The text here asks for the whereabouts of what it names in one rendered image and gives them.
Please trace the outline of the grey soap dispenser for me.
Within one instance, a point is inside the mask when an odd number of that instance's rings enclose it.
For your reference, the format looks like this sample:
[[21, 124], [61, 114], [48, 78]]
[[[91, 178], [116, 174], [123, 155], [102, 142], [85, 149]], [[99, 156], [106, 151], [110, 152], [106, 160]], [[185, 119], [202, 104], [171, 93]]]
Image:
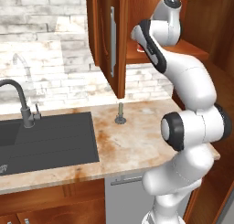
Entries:
[[116, 115], [115, 122], [117, 124], [125, 124], [126, 119], [123, 117], [123, 103], [119, 103], [118, 114]]

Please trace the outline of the dark grey sink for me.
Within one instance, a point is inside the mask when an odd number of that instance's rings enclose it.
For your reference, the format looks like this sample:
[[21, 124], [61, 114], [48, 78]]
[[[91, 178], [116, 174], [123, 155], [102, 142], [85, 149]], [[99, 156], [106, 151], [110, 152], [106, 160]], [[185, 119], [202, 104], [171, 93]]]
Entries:
[[98, 160], [90, 112], [44, 116], [29, 129], [21, 119], [0, 122], [0, 176]]

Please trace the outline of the dark grey tap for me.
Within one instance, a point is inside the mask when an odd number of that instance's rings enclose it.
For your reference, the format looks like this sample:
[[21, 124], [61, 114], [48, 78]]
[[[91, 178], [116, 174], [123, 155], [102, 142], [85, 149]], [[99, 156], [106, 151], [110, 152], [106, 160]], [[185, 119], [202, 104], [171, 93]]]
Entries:
[[11, 80], [11, 79], [0, 80], [0, 87], [3, 87], [5, 85], [12, 85], [13, 87], [16, 88], [16, 91], [18, 93], [18, 97], [21, 103], [20, 111], [21, 111], [21, 115], [23, 118], [24, 126], [26, 128], [32, 128], [35, 125], [35, 120], [41, 119], [41, 113], [38, 110], [38, 106], [36, 106], [36, 110], [37, 110], [36, 113], [32, 113], [30, 111], [30, 108], [27, 106], [26, 97], [23, 92], [23, 89], [17, 81]]

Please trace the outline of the grey dishwasher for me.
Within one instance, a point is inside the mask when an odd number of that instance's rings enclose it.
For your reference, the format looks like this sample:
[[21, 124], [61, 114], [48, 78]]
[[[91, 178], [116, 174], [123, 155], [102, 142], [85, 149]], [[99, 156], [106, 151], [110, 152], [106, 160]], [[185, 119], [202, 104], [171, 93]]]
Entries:
[[[115, 179], [141, 176], [142, 181], [111, 186]], [[176, 183], [158, 167], [146, 172], [110, 174], [105, 178], [107, 224], [186, 224], [187, 188], [168, 194]]]

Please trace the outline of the wooden panel under sink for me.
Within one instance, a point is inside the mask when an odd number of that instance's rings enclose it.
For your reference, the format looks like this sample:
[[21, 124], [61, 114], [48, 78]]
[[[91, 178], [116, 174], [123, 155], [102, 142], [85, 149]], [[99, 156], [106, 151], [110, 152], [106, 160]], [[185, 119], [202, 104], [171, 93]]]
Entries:
[[0, 195], [0, 216], [104, 198], [104, 179]]

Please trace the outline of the wooden base cupboard door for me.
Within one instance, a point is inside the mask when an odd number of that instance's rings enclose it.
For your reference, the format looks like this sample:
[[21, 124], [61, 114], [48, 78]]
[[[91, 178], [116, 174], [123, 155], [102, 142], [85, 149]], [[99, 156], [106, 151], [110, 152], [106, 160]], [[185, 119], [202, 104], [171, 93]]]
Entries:
[[17, 214], [21, 224], [106, 224], [103, 198]]

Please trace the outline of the tall wooden cabinet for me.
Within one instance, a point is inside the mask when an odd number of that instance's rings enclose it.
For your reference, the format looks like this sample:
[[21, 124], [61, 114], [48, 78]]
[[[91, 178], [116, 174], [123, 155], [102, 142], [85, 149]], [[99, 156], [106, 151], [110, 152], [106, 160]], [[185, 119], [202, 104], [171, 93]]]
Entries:
[[218, 218], [234, 189], [234, 78], [209, 60], [203, 62], [217, 91], [217, 103], [232, 121], [231, 135], [212, 143], [219, 153], [202, 185], [194, 190], [189, 199], [184, 221], [186, 224], [218, 224]]

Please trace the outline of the wooden wall cabinet door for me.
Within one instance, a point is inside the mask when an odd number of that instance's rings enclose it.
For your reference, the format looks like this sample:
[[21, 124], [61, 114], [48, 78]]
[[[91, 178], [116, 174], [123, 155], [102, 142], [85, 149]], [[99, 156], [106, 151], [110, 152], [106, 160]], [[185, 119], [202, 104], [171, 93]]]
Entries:
[[[118, 99], [125, 95], [128, 0], [86, 0], [91, 55]], [[116, 23], [116, 64], [111, 75], [110, 12]]]

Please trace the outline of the wooden wall cabinet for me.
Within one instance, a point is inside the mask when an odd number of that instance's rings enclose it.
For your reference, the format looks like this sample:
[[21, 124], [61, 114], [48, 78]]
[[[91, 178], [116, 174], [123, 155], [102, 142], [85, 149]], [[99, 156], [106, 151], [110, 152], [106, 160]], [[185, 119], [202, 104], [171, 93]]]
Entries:
[[[234, 77], [234, 0], [181, 0], [188, 51]], [[148, 18], [159, 0], [128, 0], [128, 27]]]

